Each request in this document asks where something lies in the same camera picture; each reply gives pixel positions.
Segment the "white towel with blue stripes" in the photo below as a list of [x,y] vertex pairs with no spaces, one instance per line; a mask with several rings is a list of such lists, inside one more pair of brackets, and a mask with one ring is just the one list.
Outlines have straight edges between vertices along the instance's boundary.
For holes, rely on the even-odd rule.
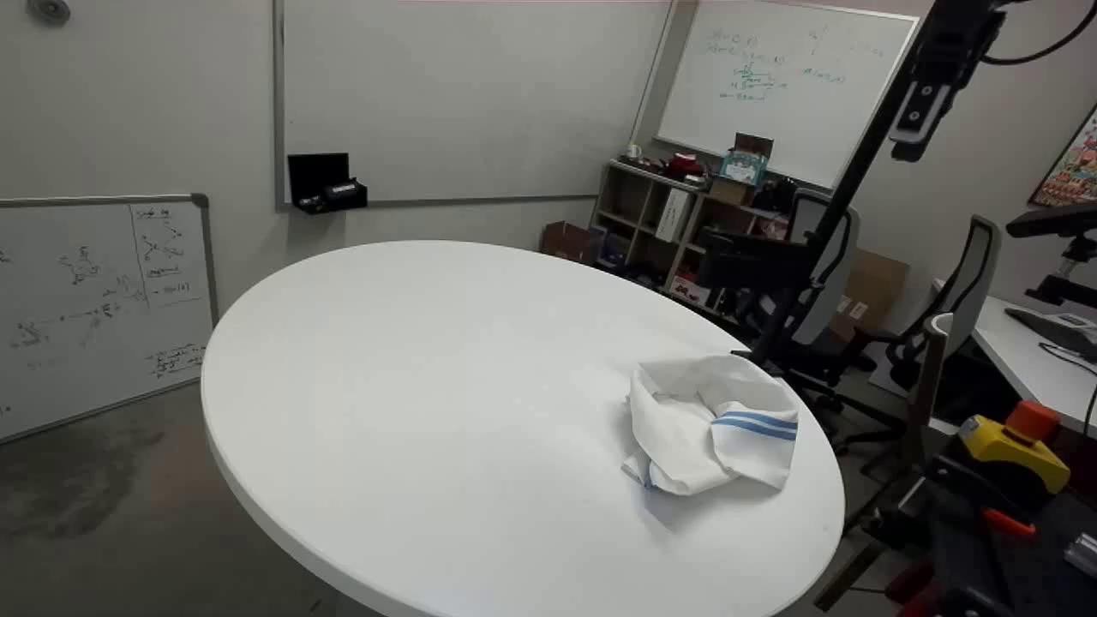
[[746,356],[642,363],[632,377],[625,473],[669,497],[738,479],[781,489],[797,444],[797,402]]

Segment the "black clamp-on stand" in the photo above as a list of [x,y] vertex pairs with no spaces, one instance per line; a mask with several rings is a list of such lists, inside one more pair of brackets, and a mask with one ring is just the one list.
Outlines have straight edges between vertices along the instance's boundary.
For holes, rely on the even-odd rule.
[[797,296],[804,290],[816,260],[822,256],[836,224],[845,215],[877,152],[892,145],[901,161],[917,161],[926,153],[956,94],[971,82],[972,67],[993,46],[1009,2],[1011,0],[933,0],[852,152],[852,161],[833,188],[816,232],[804,242],[784,242],[778,250],[781,279],[774,284],[774,312],[764,322],[762,338],[752,346],[756,363],[770,361],[792,336],[789,319],[797,314]]

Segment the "wooden shelf unit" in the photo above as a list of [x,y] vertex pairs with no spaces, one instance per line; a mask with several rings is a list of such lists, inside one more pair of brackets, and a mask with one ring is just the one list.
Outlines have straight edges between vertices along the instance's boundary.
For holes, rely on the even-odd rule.
[[756,210],[734,183],[673,177],[642,166],[610,161],[594,207],[594,265],[697,308],[713,308],[716,290],[700,284],[713,232],[784,241],[792,215]]

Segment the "round white table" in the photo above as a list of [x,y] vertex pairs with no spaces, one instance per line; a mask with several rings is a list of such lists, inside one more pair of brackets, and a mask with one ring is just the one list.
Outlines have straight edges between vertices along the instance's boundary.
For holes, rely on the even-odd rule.
[[625,473],[633,370],[734,351],[577,260],[360,242],[228,306],[202,417],[257,529],[383,617],[770,617],[841,548],[845,489],[816,420],[781,489],[666,497]]

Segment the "cardboard box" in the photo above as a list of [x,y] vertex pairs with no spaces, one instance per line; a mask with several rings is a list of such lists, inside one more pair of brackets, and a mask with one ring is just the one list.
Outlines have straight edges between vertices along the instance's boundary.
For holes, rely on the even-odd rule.
[[908,279],[905,260],[856,250],[852,272],[830,319],[830,328],[841,338],[851,338],[856,328],[868,328],[868,333],[881,328],[905,289],[905,279]]

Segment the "black office chair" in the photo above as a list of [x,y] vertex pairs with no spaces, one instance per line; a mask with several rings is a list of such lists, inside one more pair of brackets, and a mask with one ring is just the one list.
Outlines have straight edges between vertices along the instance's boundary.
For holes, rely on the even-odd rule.
[[811,391],[827,410],[852,407],[852,410],[877,420],[877,433],[852,433],[852,436],[841,440],[836,453],[845,453],[851,444],[861,444],[861,443],[897,443],[908,436],[905,417],[892,417],[868,402],[841,393],[836,384],[851,370],[875,370],[875,361],[868,356],[868,351],[877,346],[881,356],[889,361],[889,377],[897,387],[912,391],[928,363],[926,327],[934,314],[949,314],[949,333],[947,333],[944,353],[956,353],[971,338],[978,314],[990,296],[997,250],[1001,250],[1001,229],[990,220],[972,215],[968,227],[968,241],[962,241],[956,266],[947,273],[947,281],[928,296],[928,301],[914,312],[914,319],[905,328],[897,328],[897,333],[856,328],[836,351],[808,346],[797,356],[792,381],[797,387]]

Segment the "leaning whiteboard with notes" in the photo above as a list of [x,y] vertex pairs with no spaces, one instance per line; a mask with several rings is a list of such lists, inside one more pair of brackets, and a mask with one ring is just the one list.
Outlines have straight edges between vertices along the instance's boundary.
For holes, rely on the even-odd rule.
[[211,327],[202,192],[0,201],[0,440],[192,384]]

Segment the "yellow emergency stop button box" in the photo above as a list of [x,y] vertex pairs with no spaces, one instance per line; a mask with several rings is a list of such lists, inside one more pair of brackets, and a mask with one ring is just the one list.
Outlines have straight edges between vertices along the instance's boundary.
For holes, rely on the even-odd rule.
[[960,425],[960,443],[978,464],[1011,464],[1027,469],[1044,495],[1069,483],[1069,466],[1044,444],[1060,427],[1060,416],[1040,402],[1018,402],[1005,420],[971,416]]

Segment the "white desk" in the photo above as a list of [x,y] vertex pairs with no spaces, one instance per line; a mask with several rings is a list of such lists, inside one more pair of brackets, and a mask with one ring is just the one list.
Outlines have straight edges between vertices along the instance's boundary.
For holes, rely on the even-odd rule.
[[1066,427],[1094,425],[1097,363],[1036,333],[1033,322],[1085,328],[1080,314],[988,296],[972,314],[956,322],[960,344],[947,361],[944,417],[962,417],[968,410],[1005,417],[1011,403],[1040,402]]

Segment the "black box on rail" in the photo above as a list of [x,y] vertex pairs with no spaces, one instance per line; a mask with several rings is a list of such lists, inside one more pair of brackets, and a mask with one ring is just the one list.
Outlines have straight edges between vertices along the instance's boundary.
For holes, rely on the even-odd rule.
[[362,210],[370,201],[368,185],[349,176],[345,153],[290,153],[289,158],[290,207],[320,215],[339,210]]

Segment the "wall whiteboard with green writing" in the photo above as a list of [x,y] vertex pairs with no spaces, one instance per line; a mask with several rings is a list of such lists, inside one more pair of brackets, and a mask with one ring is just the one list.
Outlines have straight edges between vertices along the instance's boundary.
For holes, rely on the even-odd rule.
[[914,35],[912,14],[700,0],[658,136],[713,158],[764,136],[774,176],[836,188]]

